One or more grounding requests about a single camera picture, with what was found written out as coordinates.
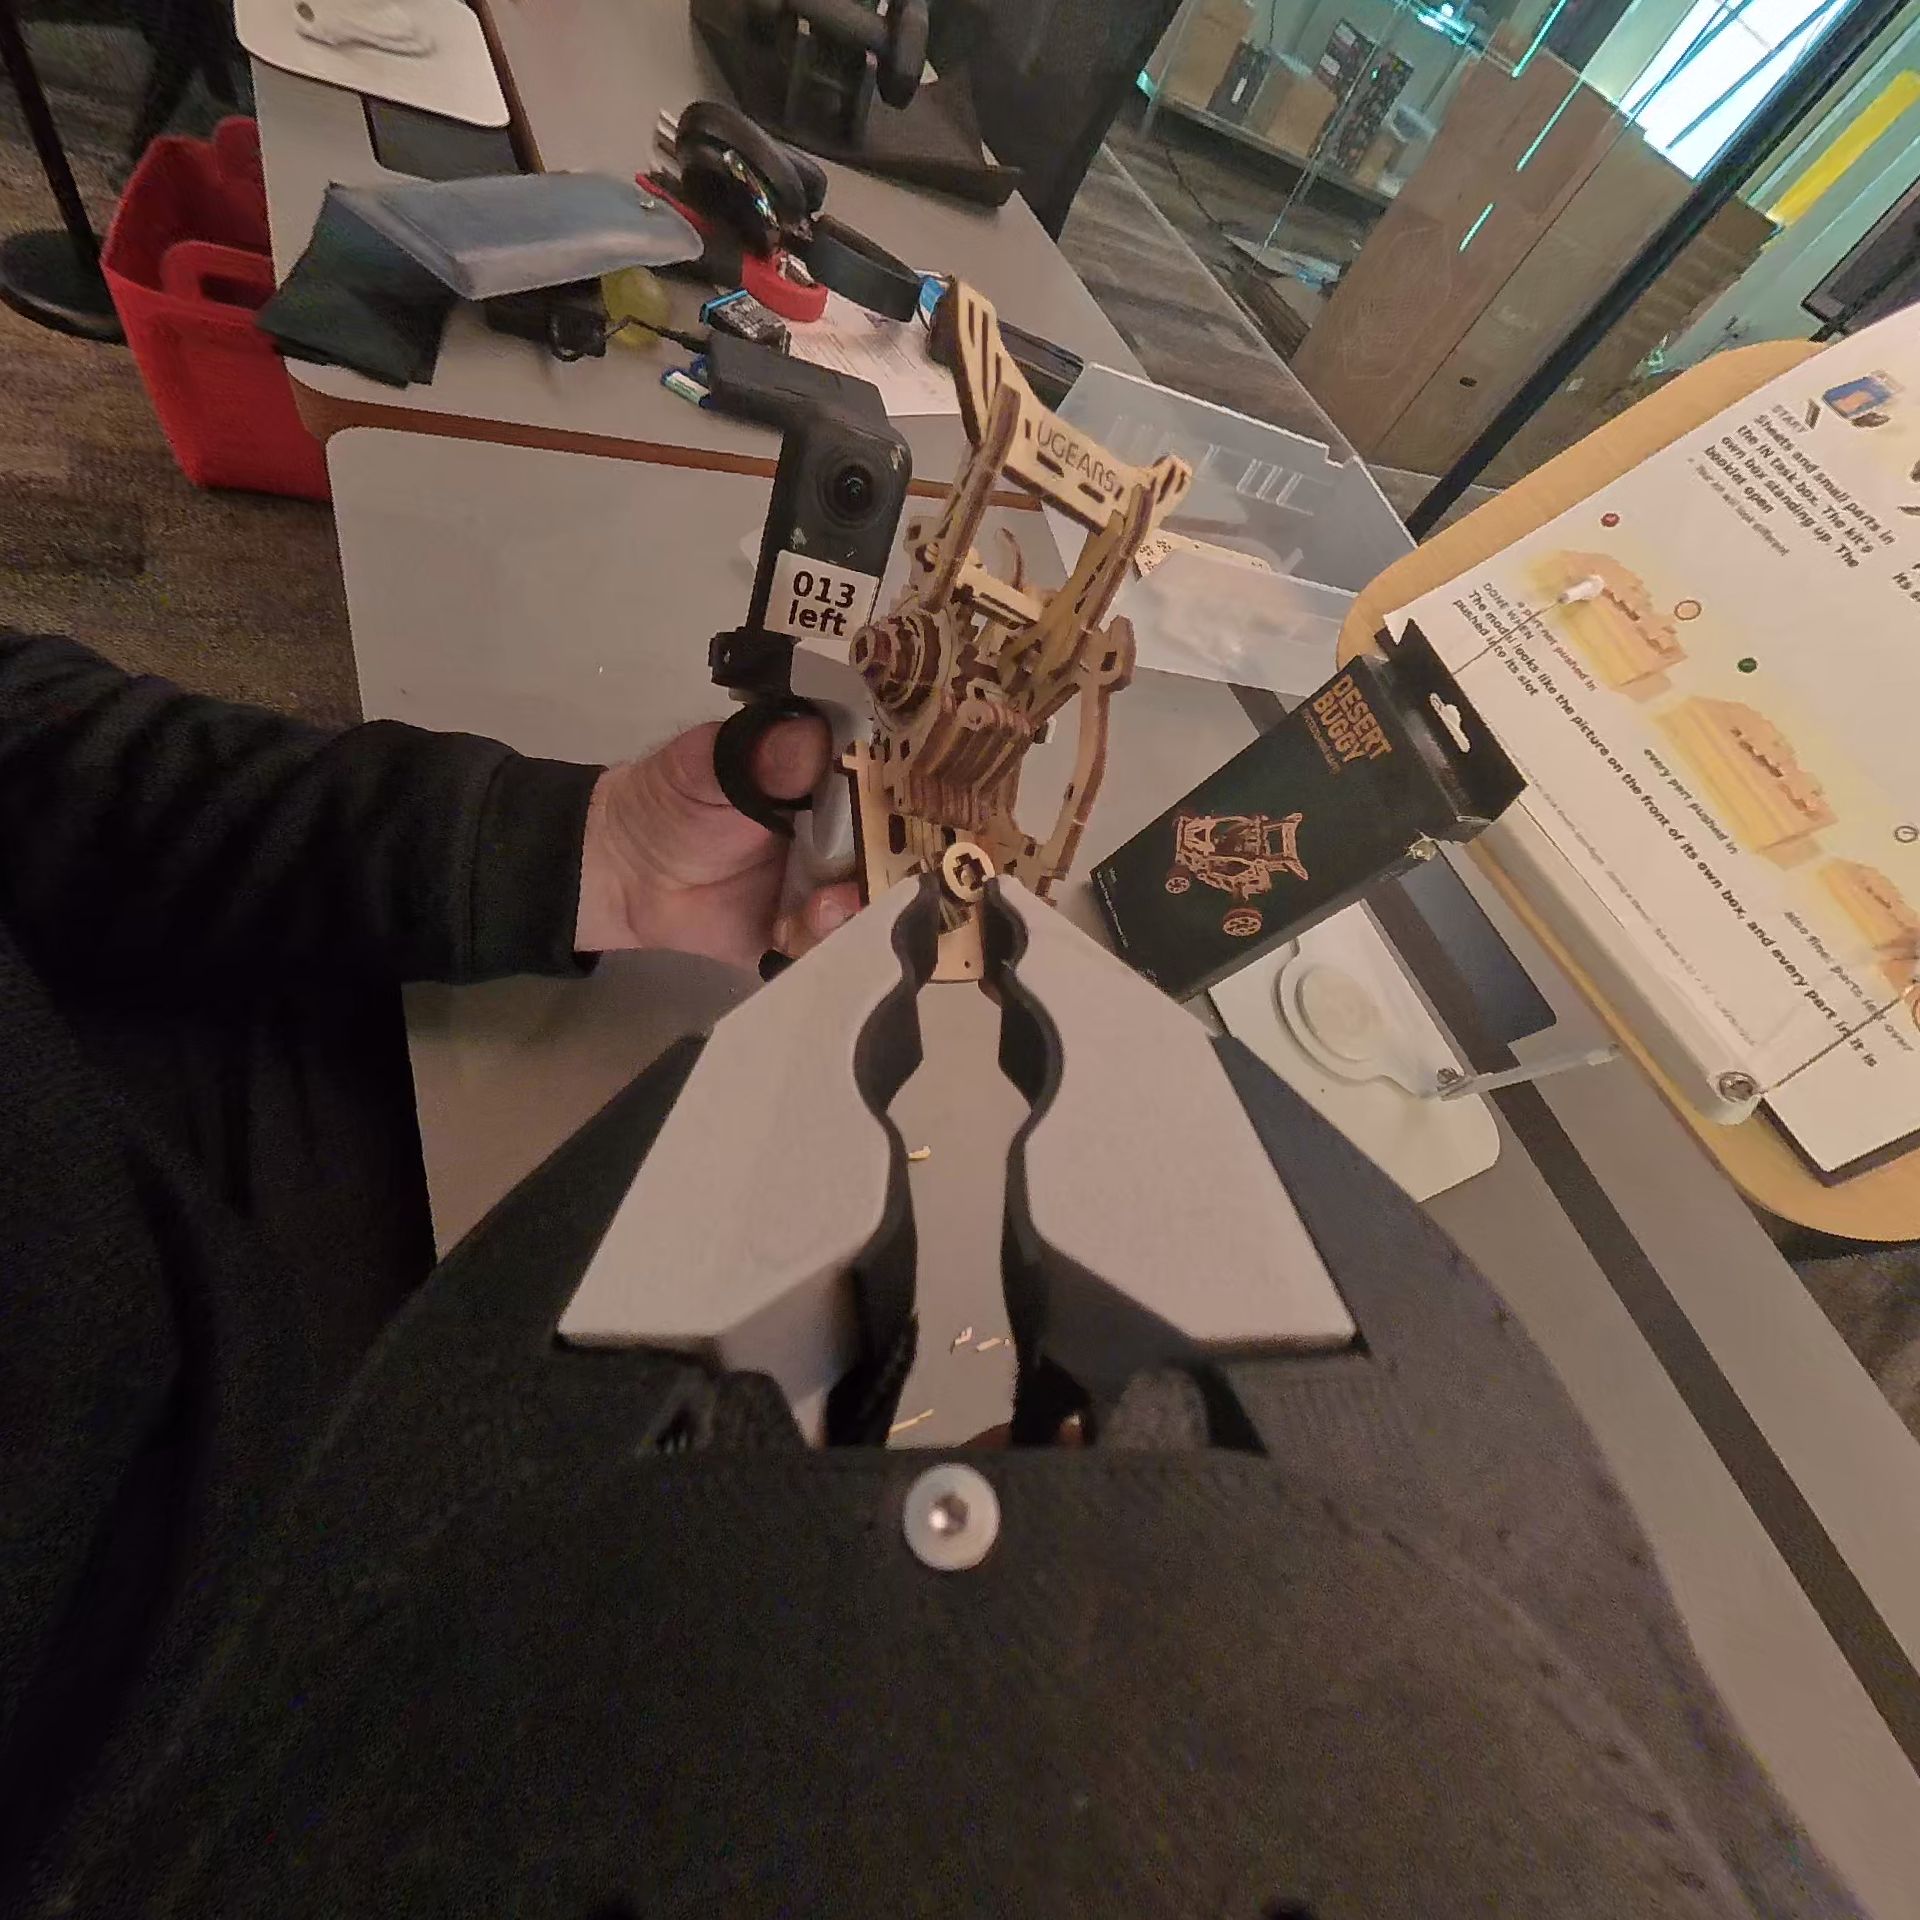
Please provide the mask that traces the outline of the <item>black dumbbell rack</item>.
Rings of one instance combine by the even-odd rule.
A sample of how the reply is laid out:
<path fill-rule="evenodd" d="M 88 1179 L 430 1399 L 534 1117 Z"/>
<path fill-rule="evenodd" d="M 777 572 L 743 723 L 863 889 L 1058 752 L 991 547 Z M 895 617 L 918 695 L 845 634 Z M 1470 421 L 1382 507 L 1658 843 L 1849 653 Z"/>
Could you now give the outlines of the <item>black dumbbell rack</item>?
<path fill-rule="evenodd" d="M 939 51 L 926 3 L 690 3 L 743 109 L 816 160 L 1001 209 L 1022 175 L 983 124 L 965 40 Z"/>

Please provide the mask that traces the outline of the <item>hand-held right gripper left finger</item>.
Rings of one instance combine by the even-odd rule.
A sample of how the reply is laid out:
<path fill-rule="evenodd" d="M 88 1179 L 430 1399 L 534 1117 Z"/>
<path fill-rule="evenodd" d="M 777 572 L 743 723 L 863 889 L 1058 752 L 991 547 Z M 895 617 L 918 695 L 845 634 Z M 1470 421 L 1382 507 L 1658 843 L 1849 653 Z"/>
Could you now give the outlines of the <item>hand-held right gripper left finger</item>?
<path fill-rule="evenodd" d="M 720 1020 L 560 1316 L 829 1404 L 910 1325 L 918 1237 L 893 1106 L 922 1067 L 929 880 L 901 880 Z"/>

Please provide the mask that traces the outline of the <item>red plastic crate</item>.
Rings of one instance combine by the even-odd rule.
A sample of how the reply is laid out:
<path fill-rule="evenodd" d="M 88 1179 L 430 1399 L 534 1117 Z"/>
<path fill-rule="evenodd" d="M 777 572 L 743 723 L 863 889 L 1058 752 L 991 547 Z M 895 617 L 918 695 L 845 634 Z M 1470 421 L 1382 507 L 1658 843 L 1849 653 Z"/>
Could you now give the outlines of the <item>red plastic crate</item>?
<path fill-rule="evenodd" d="M 257 324 L 278 290 L 263 180 L 245 114 L 208 138 L 158 138 L 112 213 L 103 277 L 183 479 L 327 504 L 323 443 Z"/>

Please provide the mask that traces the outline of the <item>black rectangular case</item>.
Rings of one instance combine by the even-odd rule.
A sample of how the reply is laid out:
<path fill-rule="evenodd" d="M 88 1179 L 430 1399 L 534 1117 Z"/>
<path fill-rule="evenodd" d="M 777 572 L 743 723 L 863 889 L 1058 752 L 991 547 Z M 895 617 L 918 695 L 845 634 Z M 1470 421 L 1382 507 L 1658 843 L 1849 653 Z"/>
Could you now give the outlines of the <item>black rectangular case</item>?
<path fill-rule="evenodd" d="M 792 352 L 709 332 L 705 373 L 709 410 L 790 432 L 816 423 L 874 427 L 893 434 L 878 389 L 858 377 L 819 368 Z"/>

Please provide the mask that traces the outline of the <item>grey pouch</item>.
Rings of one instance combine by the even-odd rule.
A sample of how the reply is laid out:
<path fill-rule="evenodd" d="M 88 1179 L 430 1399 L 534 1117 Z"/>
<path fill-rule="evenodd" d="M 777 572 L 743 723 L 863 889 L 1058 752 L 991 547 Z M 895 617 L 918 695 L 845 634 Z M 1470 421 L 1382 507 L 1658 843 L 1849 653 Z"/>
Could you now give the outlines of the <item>grey pouch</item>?
<path fill-rule="evenodd" d="M 335 184 L 323 202 L 469 301 L 697 260 L 690 218 L 632 176 Z"/>

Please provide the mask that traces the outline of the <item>dark model kit box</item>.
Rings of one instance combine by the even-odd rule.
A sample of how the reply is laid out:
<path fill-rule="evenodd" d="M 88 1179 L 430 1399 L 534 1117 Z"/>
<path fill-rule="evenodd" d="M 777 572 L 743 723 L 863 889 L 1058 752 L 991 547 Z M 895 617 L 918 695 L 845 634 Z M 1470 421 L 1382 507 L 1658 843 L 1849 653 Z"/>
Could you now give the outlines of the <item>dark model kit box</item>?
<path fill-rule="evenodd" d="M 1186 1002 L 1480 840 L 1526 785 L 1408 619 L 1102 860 L 1095 903 L 1119 957 Z"/>

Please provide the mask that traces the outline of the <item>black round stand foot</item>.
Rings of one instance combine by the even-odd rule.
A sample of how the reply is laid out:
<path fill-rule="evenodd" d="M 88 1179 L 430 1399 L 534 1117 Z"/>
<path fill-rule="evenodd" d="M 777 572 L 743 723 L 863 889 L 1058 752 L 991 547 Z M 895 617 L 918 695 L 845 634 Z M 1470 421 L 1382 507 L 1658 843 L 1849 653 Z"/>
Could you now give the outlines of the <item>black round stand foot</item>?
<path fill-rule="evenodd" d="M 45 330 L 99 345 L 127 341 L 99 245 L 69 229 L 3 237 L 3 301 Z"/>

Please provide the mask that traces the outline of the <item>person's left hand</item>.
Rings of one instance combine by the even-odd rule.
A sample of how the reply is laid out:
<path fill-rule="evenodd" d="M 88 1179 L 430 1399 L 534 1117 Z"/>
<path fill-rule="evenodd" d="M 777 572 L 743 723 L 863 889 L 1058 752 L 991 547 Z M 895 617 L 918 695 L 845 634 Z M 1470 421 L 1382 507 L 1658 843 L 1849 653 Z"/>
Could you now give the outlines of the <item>person's left hand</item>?
<path fill-rule="evenodd" d="M 802 957 L 863 907 L 854 880 L 786 899 L 790 843 L 727 800 L 717 723 L 600 775 L 584 831 L 576 953 L 671 952 L 757 972 Z"/>

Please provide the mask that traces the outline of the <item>black mesh chair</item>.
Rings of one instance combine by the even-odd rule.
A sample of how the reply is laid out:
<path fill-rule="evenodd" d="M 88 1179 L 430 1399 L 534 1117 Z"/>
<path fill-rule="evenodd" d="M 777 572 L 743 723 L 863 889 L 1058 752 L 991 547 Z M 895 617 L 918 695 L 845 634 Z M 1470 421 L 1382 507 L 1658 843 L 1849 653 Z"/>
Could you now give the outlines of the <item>black mesh chair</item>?
<path fill-rule="evenodd" d="M 1117 114 L 1179 15 L 1178 3 L 943 4 L 978 131 L 1017 169 L 1019 197 L 1058 237 Z"/>

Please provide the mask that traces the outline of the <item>black headphones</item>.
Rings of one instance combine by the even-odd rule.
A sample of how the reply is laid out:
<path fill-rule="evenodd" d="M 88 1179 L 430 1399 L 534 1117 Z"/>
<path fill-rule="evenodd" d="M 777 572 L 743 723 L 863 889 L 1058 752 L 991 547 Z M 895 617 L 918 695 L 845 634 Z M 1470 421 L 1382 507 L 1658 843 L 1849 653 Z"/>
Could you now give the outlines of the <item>black headphones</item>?
<path fill-rule="evenodd" d="M 697 273 L 722 296 L 757 299 L 781 322 L 813 324 L 841 298 L 882 320 L 922 312 L 922 277 L 825 209 L 816 159 L 726 104 L 689 104 L 656 121 L 662 164 L 638 185 L 702 235 Z"/>

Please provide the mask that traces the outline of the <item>clear plastic container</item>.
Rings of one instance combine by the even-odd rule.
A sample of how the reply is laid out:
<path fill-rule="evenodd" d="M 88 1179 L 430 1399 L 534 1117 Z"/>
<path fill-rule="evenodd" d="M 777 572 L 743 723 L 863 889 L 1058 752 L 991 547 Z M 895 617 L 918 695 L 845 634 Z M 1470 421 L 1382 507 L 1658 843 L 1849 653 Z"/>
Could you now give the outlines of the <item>clear plastic container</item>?
<path fill-rule="evenodd" d="M 1160 529 L 1273 567 L 1178 559 L 1145 578 L 1131 570 L 1117 610 L 1134 626 L 1138 666 L 1288 703 L 1321 689 L 1355 595 L 1414 548 L 1366 461 L 1113 368 L 1087 368 L 1063 419 L 1131 464 L 1186 459 L 1191 489 Z"/>

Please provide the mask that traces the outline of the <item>dark green cloth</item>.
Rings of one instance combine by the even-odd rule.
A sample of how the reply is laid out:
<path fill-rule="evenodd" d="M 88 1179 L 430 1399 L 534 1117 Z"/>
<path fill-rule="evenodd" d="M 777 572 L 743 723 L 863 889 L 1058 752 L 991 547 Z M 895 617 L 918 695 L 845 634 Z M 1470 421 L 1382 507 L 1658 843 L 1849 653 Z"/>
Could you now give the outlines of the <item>dark green cloth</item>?
<path fill-rule="evenodd" d="M 458 296 L 329 185 L 296 267 L 257 312 L 281 357 L 335 365 L 386 389 L 430 385 Z"/>

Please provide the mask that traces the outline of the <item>white printed instruction page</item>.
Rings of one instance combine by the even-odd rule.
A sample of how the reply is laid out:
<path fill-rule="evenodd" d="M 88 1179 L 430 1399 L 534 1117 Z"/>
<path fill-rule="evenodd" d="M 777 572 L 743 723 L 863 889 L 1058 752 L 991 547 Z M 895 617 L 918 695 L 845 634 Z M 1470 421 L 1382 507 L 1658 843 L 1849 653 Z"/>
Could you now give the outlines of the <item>white printed instruction page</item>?
<path fill-rule="evenodd" d="M 1526 775 L 1518 888 L 1705 1120 L 1915 1145 L 1915 307 L 1669 389 L 1432 543 L 1417 619 Z"/>

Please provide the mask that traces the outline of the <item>person's left forearm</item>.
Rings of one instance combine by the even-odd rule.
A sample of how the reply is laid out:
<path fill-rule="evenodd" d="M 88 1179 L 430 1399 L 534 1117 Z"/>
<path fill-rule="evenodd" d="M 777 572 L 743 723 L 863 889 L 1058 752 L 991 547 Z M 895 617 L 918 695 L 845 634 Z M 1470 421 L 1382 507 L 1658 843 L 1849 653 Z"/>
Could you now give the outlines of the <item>person's left forearm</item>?
<path fill-rule="evenodd" d="M 600 769 L 339 731 L 3 637 L 6 1049 L 58 983 L 241 993 L 584 976 Z"/>

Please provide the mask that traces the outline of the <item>brown wooden model assembly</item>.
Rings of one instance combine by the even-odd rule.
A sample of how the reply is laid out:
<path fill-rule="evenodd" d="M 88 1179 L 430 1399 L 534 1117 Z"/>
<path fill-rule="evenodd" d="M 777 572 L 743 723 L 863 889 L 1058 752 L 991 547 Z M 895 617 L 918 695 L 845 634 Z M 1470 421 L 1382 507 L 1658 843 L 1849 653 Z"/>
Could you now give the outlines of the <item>brown wooden model assembly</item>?
<path fill-rule="evenodd" d="M 945 284 L 930 343 L 952 368 L 967 456 L 939 515 L 905 531 L 903 592 L 849 648 L 872 728 L 845 763 L 870 896 L 930 876 L 943 893 L 930 976 L 978 983 L 989 880 L 1047 900 L 1080 850 L 1113 699 L 1136 672 L 1134 626 L 1113 609 L 1194 469 L 1176 453 L 1130 464 L 1056 416 L 992 301 L 961 279 Z M 1033 583 L 1013 536 L 991 563 L 981 538 L 1003 489 L 1083 529 L 1065 583 Z"/>

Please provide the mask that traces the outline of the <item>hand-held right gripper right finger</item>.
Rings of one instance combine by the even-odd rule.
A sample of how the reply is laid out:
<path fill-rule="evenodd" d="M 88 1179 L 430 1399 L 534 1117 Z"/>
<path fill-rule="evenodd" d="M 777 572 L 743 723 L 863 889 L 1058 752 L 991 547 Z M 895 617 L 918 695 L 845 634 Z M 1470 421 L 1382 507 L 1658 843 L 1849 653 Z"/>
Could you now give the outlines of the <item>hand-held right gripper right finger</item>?
<path fill-rule="evenodd" d="M 1354 1313 L 1210 1031 L 1017 880 L 991 880 L 981 941 L 1026 1103 L 1001 1216 L 1016 1402 L 1350 1352 Z"/>

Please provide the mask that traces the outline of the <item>large cardboard box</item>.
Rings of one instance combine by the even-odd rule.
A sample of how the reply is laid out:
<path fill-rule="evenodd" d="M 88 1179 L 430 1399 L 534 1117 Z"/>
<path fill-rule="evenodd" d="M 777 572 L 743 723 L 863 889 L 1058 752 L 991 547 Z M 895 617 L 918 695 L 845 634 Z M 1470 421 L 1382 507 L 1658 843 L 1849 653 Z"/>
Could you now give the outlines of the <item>large cardboard box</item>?
<path fill-rule="evenodd" d="M 1695 187 L 1567 59 L 1488 55 L 1289 365 L 1366 461 L 1446 473 Z"/>

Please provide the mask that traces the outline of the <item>person's black clothing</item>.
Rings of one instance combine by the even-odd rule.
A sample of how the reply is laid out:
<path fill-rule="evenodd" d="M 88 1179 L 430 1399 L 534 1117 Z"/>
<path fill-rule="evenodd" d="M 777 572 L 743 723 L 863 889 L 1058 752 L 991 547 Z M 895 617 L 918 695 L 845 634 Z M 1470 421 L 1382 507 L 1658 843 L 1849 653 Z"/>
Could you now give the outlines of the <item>person's black clothing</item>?
<path fill-rule="evenodd" d="M 62 1901 L 232 1568 L 434 1258 L 393 983 L 6 920 L 6 1916 Z"/>

